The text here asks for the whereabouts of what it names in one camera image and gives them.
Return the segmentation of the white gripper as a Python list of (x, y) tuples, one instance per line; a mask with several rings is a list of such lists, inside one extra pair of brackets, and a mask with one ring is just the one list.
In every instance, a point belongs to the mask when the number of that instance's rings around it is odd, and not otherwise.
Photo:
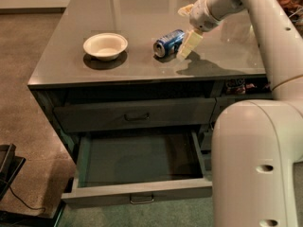
[(197, 0), (193, 5), (189, 4), (178, 9), (178, 14), (181, 16), (189, 16), (190, 24), (197, 29), (188, 30), (185, 33), (176, 55), (179, 61), (185, 60), (198, 46), (203, 38), (202, 32), (208, 32), (221, 23), (213, 14), (213, 6), (218, 1), (219, 0)]

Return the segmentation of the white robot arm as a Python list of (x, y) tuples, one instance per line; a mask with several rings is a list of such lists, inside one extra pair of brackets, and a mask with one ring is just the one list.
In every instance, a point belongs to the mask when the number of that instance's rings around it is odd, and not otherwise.
[(179, 11), (193, 27), (184, 60), (203, 33), (247, 9), (272, 99), (227, 107), (212, 135), (214, 227), (298, 227), (294, 164), (303, 158), (303, 39), (277, 0), (198, 0)]

